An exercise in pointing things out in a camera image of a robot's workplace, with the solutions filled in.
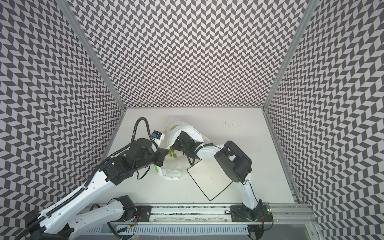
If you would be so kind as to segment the white lemon-print plastic bag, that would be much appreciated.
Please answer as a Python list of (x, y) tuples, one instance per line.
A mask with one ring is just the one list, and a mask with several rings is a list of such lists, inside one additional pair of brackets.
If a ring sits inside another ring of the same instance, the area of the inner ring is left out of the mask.
[(192, 125), (181, 119), (169, 119), (166, 123), (169, 160), (162, 167), (155, 167), (164, 179), (177, 181), (183, 176), (184, 169), (193, 167), (202, 157), (199, 151), (214, 144)]

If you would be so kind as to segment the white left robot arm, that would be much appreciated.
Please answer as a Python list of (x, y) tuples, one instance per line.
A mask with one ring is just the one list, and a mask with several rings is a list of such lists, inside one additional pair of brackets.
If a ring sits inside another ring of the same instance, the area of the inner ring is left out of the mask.
[(160, 148), (163, 139), (163, 133), (151, 132), (146, 118), (139, 118), (126, 146), (99, 163), (87, 181), (62, 200), (41, 212), (29, 212), (24, 217), (26, 226), (16, 238), (29, 235), (32, 240), (73, 240), (103, 223), (137, 219), (136, 206), (127, 195), (90, 212), (81, 211), (139, 170), (150, 169), (151, 165), (161, 167), (168, 153)]

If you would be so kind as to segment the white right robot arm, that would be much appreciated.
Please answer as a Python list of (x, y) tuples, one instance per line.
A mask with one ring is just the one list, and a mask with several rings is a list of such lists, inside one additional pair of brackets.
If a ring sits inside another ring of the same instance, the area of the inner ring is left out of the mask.
[(274, 223), (271, 208), (264, 205), (253, 189), (252, 161), (234, 142), (227, 141), (220, 147), (213, 143), (199, 142), (186, 132), (181, 132), (171, 144), (171, 149), (182, 152), (191, 167), (197, 164), (196, 160), (215, 158), (229, 180), (237, 184), (242, 197), (241, 205), (231, 206), (229, 211), (225, 211), (231, 215), (232, 220), (260, 222), (261, 226), (267, 222)]

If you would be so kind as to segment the white perforated vent strip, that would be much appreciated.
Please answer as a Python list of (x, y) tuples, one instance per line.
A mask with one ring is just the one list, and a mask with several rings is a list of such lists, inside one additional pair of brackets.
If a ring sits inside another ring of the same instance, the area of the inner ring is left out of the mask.
[(248, 235), (248, 227), (242, 225), (139, 225), (127, 228), (117, 226), (120, 234), (143, 236), (205, 236), (205, 235)]

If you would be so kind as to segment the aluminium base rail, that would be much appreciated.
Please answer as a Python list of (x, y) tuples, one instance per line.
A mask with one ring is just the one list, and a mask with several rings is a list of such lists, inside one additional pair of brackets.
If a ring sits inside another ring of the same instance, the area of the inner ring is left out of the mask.
[(140, 224), (312, 224), (316, 217), (308, 204), (270, 204), (250, 221), (234, 204), (137, 204)]

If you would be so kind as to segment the aluminium left corner post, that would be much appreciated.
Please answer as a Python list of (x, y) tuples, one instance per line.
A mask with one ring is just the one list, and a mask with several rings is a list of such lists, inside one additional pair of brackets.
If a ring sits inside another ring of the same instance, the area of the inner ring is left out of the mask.
[(121, 107), (123, 110), (126, 110), (127, 107), (125, 106), (122, 98), (118, 94), (118, 91), (116, 90), (115, 86), (113, 85), (113, 82), (110, 80), (106, 70), (104, 69), (100, 59), (98, 58), (96, 52), (94, 51), (94, 48), (92, 47), (90, 41), (85, 35), (85, 32), (81, 28), (74, 12), (70, 8), (68, 1), (56, 1), (58, 8), (62, 11), (64, 17), (67, 19), (68, 23), (71, 25), (72, 30), (77, 35), (80, 43), (82, 44), (84, 50), (87, 52), (91, 62), (94, 64), (96, 69), (98, 70), (102, 80), (104, 81), (105, 85), (109, 89), (110, 93), (114, 97), (115, 101)]

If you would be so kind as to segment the aluminium corner post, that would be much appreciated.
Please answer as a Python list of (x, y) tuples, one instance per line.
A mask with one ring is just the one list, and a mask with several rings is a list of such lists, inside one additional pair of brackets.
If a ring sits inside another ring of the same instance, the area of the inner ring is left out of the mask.
[(271, 90), (266, 98), (266, 101), (263, 105), (263, 111), (266, 112), (269, 105), (271, 104), (272, 100), (273, 100), (273, 97), (274, 95), (276, 94), (282, 80), (283, 80), (283, 77), (290, 65), (290, 62), (292, 61), (293, 59), (293, 56), (297, 50), (297, 47), (299, 46), (299, 43), (301, 42), (302, 40), (302, 37), (312, 19), (312, 16), (313, 14), (315, 13), (316, 11), (316, 8), (318, 6), (318, 4), (320, 3), (320, 1), (318, 0), (310, 0), (309, 1), (309, 4), (304, 12), (304, 15), (303, 15), (303, 18), (301, 19), (300, 23), (299, 23), (299, 26), (294, 34), (294, 37), (293, 37), (293, 40), (288, 48), (288, 51), (284, 57), (284, 60), (282, 62), (282, 65), (278, 71), (278, 74), (272, 84), (272, 87), (271, 87)]
[(71, 25), (72, 30), (77, 35), (80, 43), (82, 44), (84, 50), (87, 52), (91, 62), (94, 64), (96, 69), (98, 70), (102, 80), (104, 81), (105, 85), (109, 89), (110, 93), (114, 97), (115, 101), (121, 107), (123, 110), (126, 110), (127, 107), (125, 106), (122, 98), (118, 94), (118, 91), (116, 90), (115, 86), (113, 85), (113, 82), (110, 80), (106, 70), (104, 69), (100, 59), (98, 58), (96, 52), (94, 51), (94, 48), (92, 47), (90, 41), (85, 35), (85, 32), (81, 28), (74, 12), (70, 8), (68, 1), (56, 1), (58, 8), (62, 11), (64, 17), (67, 19), (68, 23)]

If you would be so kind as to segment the aluminium right corner post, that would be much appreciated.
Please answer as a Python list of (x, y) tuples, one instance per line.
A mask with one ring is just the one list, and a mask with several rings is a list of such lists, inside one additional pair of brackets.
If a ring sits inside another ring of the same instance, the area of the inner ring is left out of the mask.
[(271, 104), (272, 100), (273, 100), (273, 97), (274, 95), (276, 94), (282, 80), (283, 80), (283, 77), (290, 65), (290, 62), (292, 61), (293, 59), (293, 56), (297, 50), (297, 47), (299, 46), (299, 43), (301, 42), (302, 40), (302, 37), (312, 19), (312, 16), (313, 14), (315, 13), (316, 11), (316, 8), (318, 6), (318, 4), (320, 3), (320, 1), (318, 0), (310, 0), (309, 1), (309, 4), (304, 12), (304, 15), (303, 15), (303, 18), (301, 19), (300, 23), (299, 23), (299, 26), (294, 34), (294, 37), (293, 37), (293, 40), (288, 48), (288, 51), (284, 57), (284, 60), (282, 62), (282, 65), (278, 71), (278, 74), (272, 84), (272, 87), (271, 87), (271, 90), (266, 98), (266, 101), (263, 105), (263, 111), (266, 112), (269, 105)]

